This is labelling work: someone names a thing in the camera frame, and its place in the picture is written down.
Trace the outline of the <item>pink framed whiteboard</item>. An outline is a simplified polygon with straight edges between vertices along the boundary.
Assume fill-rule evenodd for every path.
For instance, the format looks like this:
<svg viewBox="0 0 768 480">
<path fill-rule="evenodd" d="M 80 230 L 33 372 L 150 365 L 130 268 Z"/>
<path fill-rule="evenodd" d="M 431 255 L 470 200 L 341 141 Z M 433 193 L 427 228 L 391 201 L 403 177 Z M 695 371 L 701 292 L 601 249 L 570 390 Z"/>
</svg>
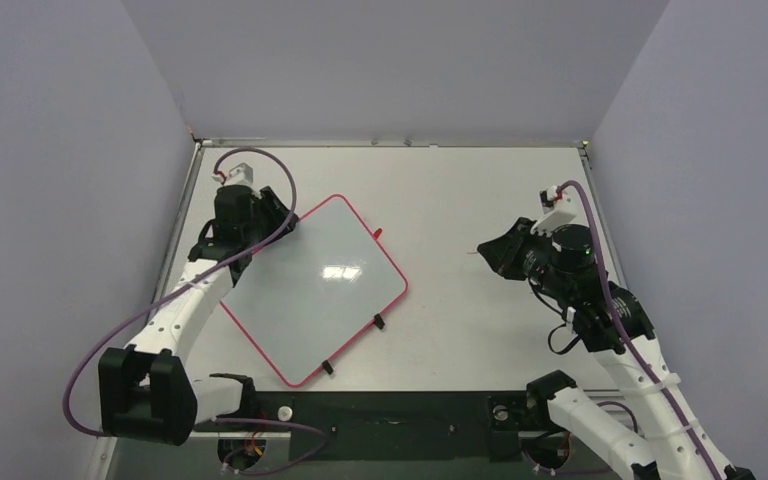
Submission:
<svg viewBox="0 0 768 480">
<path fill-rule="evenodd" d="M 325 372 L 408 291 L 403 271 L 350 201 L 332 194 L 260 250 L 222 311 L 288 387 Z"/>
</svg>

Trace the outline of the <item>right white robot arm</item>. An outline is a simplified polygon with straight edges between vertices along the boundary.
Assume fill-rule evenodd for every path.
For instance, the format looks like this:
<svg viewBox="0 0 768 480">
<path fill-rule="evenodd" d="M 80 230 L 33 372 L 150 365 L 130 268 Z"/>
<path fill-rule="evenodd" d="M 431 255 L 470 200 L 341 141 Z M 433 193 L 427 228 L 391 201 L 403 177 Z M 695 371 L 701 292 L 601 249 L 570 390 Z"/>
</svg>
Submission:
<svg viewBox="0 0 768 480">
<path fill-rule="evenodd" d="M 497 275 L 527 283 L 553 300 L 566 326 L 605 369 L 636 421 L 628 428 L 556 370 L 528 383 L 526 418 L 572 433 L 623 479 L 751 479 L 714 444 L 664 358 L 637 298 L 609 280 L 601 242 L 590 227 L 548 230 L 519 218 L 478 254 Z"/>
</svg>

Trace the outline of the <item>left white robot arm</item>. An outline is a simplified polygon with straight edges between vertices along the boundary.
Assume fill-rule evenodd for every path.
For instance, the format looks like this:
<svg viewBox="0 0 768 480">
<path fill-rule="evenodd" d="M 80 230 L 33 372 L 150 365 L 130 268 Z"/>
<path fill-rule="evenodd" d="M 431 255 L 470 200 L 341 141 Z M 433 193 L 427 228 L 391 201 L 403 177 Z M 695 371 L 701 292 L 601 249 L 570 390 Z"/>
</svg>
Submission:
<svg viewBox="0 0 768 480">
<path fill-rule="evenodd" d="M 258 416 L 254 384 L 241 374 L 192 379 L 186 360 L 207 320 L 252 256 L 298 222 L 270 187 L 220 187 L 214 217 L 191 247 L 170 301 L 123 348 L 98 361 L 101 428 L 112 437 L 179 446 L 198 424 L 220 417 L 232 429 Z"/>
</svg>

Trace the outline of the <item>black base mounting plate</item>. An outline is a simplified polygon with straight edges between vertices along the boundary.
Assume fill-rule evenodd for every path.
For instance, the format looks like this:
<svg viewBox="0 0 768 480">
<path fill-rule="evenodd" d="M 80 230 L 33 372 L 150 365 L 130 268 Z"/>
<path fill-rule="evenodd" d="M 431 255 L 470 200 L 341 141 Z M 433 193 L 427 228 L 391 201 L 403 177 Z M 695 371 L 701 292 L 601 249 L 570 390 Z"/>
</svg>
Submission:
<svg viewBox="0 0 768 480">
<path fill-rule="evenodd" d="M 261 392 L 248 415 L 290 421 L 325 432 L 316 454 L 328 461 L 425 461 L 485 458 L 569 460 L 569 434 L 537 418 L 522 391 Z"/>
</svg>

